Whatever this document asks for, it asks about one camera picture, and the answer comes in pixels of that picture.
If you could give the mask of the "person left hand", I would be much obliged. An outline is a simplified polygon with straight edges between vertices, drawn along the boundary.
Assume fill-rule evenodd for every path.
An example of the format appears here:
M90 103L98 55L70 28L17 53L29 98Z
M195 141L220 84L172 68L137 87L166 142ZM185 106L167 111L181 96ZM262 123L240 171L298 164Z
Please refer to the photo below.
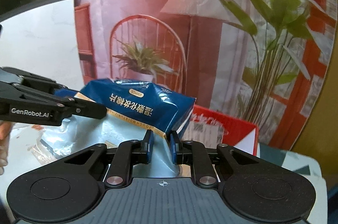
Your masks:
M13 123L8 121L1 121L0 125L0 175L4 173L4 167L7 166L7 156L9 149L10 132Z

